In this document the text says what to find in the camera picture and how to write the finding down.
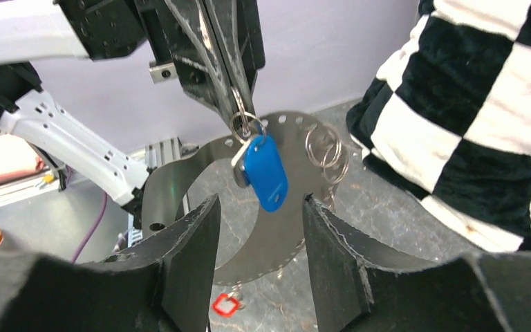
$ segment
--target stainless steel plate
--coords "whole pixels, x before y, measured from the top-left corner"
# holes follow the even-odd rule
[[[268,135],[277,143],[290,183],[288,195],[275,213],[259,209],[248,240],[233,258],[215,270],[214,283],[218,285],[250,282],[288,264],[304,245],[301,204],[304,195],[312,193],[331,205],[337,187],[322,178],[320,167],[313,165],[306,155],[306,133],[313,124],[321,124],[318,119],[282,111],[261,120],[267,123]],[[216,160],[231,159],[239,148],[239,141],[226,136],[203,145],[188,158],[156,169],[147,181],[143,198],[144,236],[172,224],[184,195],[203,170]]]

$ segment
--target red key tag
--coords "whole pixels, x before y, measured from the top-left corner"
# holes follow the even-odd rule
[[[239,309],[239,305],[238,299],[223,293],[214,300],[212,310],[223,317],[229,318]]]

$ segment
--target key ring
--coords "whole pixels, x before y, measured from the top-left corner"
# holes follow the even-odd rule
[[[334,130],[330,126],[324,126],[324,127],[325,127],[325,129],[327,129],[327,132],[330,135],[330,138],[333,141],[335,141],[335,144],[331,145],[330,148],[325,153],[324,159],[323,160],[317,160],[317,158],[315,157],[315,153],[313,151],[313,145],[310,142],[310,136],[318,128],[318,126],[315,125],[315,124],[313,126],[311,126],[310,129],[308,130],[308,132],[306,133],[305,149],[306,149],[306,155],[307,155],[308,159],[310,159],[310,161],[314,165],[317,165],[318,167],[322,167],[322,168],[329,168],[329,167],[334,166],[336,163],[339,162],[339,159],[341,158],[341,155],[342,155],[343,147],[342,147],[342,144],[340,144],[339,135],[337,134],[336,130]],[[327,162],[326,159],[328,158],[328,153],[333,148],[335,150],[335,155],[333,156],[333,158],[330,161]]]
[[[326,163],[326,159],[328,158],[328,153],[331,152],[332,150],[333,150],[333,147],[329,147],[326,150],[326,153],[324,154],[324,157],[322,158],[323,165]],[[321,167],[321,175],[322,175],[322,177],[328,182],[329,185],[336,185],[336,184],[340,183],[341,180],[343,180],[345,175],[347,175],[347,170],[349,169],[349,162],[348,162],[348,160],[345,160],[345,163],[343,164],[343,168],[341,169],[341,173],[338,176],[332,176],[332,177],[329,178],[328,174],[326,173],[327,169],[328,169],[328,167]]]
[[[251,113],[245,113],[244,115],[242,115],[240,112],[237,112],[235,113],[232,117],[231,117],[231,120],[229,120],[229,127],[231,129],[231,132],[233,133],[233,137],[235,137],[239,142],[241,142],[241,144],[245,144],[248,140],[242,138],[238,133],[237,133],[237,130],[235,130],[235,128],[233,127],[234,124],[235,124],[235,120],[238,118],[238,117],[246,117],[245,120],[247,120],[247,118],[251,118],[253,120],[255,120],[258,124],[259,124],[259,127],[260,127],[260,130],[261,130],[261,135],[263,136],[261,142],[263,142],[265,139],[266,139],[266,136],[267,136],[267,133],[266,133],[266,126],[263,125],[263,122],[260,121],[260,119],[258,119],[256,116],[254,116],[253,114]]]

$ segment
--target metal key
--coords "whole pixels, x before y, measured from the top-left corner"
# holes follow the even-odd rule
[[[249,185],[249,181],[245,177],[245,167],[243,166],[243,161],[245,160],[245,153],[250,146],[251,142],[253,140],[253,137],[246,140],[239,151],[233,156],[233,159],[231,159],[231,168],[233,171],[233,179],[235,180],[235,183],[241,187],[246,188]]]

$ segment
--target cable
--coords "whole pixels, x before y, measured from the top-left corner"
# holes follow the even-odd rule
[[[72,170],[72,168],[70,168],[70,166],[66,166],[66,172],[68,173],[68,177],[66,178],[66,186],[68,187],[68,185],[70,184],[70,180],[72,180],[72,174],[74,174],[74,171]]]
[[[82,250],[86,246],[86,243],[89,242],[89,240],[93,236],[93,233],[97,230],[97,227],[99,226],[99,224],[100,224],[100,222],[102,220],[102,216],[104,215],[104,211],[106,210],[106,202],[108,201],[108,199],[109,199],[109,197],[106,195],[106,192],[102,192],[102,204],[101,204],[101,209],[100,209],[99,215],[97,216],[95,222],[91,226],[91,229],[88,230],[86,235],[84,235],[84,238],[80,242],[80,245],[78,246],[78,248],[76,248],[76,250],[74,252],[74,255],[72,255],[72,262],[73,263],[76,263],[76,259],[78,259],[78,256],[80,256],[80,253],[82,252]]]

